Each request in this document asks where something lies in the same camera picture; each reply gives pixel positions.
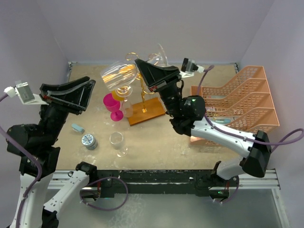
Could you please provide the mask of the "orange plastic goblet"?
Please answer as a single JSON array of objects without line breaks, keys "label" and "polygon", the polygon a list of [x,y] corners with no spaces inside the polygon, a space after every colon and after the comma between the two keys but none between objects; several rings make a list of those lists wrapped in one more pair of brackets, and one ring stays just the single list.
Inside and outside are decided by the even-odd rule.
[{"label": "orange plastic goblet", "polygon": [[[137,70],[134,64],[123,66],[118,70],[117,73],[114,73],[115,90],[122,86],[131,86],[131,83],[136,78],[136,73]],[[116,94],[115,90],[113,90],[114,98],[116,100],[122,101],[123,99]]]}]

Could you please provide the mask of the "clear wine glass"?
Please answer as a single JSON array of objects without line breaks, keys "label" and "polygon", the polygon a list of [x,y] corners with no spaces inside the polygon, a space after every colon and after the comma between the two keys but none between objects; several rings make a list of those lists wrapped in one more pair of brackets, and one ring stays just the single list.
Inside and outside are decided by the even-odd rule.
[{"label": "clear wine glass", "polygon": [[123,99],[121,110],[124,117],[129,118],[133,115],[133,105],[130,102],[130,95],[133,88],[130,85],[122,86],[115,90],[116,94]]},{"label": "clear wine glass", "polygon": [[[128,86],[138,77],[140,72],[135,64],[138,58],[136,53],[130,52],[126,54],[125,61],[117,61],[101,71],[101,79],[109,91]],[[168,66],[167,56],[160,44],[158,44],[158,51],[151,53],[146,61],[160,67]]]},{"label": "clear wine glass", "polygon": [[111,146],[117,151],[118,157],[124,157],[128,153],[128,147],[125,144],[125,137],[122,133],[112,133],[109,140]]}]

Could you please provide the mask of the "pink plastic goblet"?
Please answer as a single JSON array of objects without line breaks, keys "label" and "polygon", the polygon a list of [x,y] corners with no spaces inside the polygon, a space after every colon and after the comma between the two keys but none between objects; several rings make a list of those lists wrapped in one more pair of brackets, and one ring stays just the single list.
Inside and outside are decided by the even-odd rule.
[{"label": "pink plastic goblet", "polygon": [[106,109],[110,112],[111,120],[118,122],[123,119],[124,114],[120,110],[120,102],[116,101],[112,94],[109,93],[103,98],[103,103]]}]

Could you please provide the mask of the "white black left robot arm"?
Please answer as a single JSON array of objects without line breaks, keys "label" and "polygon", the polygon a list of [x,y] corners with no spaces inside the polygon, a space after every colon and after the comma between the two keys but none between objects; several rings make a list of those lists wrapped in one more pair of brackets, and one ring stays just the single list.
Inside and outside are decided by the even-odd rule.
[{"label": "white black left robot arm", "polygon": [[38,124],[19,124],[1,131],[7,151],[21,158],[19,200],[11,227],[58,227],[60,213],[70,200],[84,186],[97,183],[97,167],[81,162],[61,190],[45,200],[60,153],[55,142],[68,115],[87,109],[94,86],[95,80],[85,76],[61,85],[42,84],[40,94],[34,94],[27,82],[4,90],[4,98],[17,96],[24,105],[40,106]]}]

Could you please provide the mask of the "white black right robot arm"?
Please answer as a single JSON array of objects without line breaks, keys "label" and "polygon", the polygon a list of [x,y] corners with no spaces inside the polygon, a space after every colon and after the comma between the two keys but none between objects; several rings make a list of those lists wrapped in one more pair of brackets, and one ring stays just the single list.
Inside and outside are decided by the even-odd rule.
[{"label": "white black right robot arm", "polygon": [[139,58],[135,60],[135,64],[148,89],[159,94],[176,133],[215,142],[239,155],[236,159],[216,163],[211,174],[215,185],[222,186],[243,173],[257,178],[265,176],[271,155],[267,133],[238,131],[211,121],[206,116],[202,96],[182,96],[183,88],[178,87],[177,83],[182,82],[185,77],[194,76],[195,72],[206,74],[207,69],[187,58],[184,59],[181,69],[176,66],[156,66]]}]

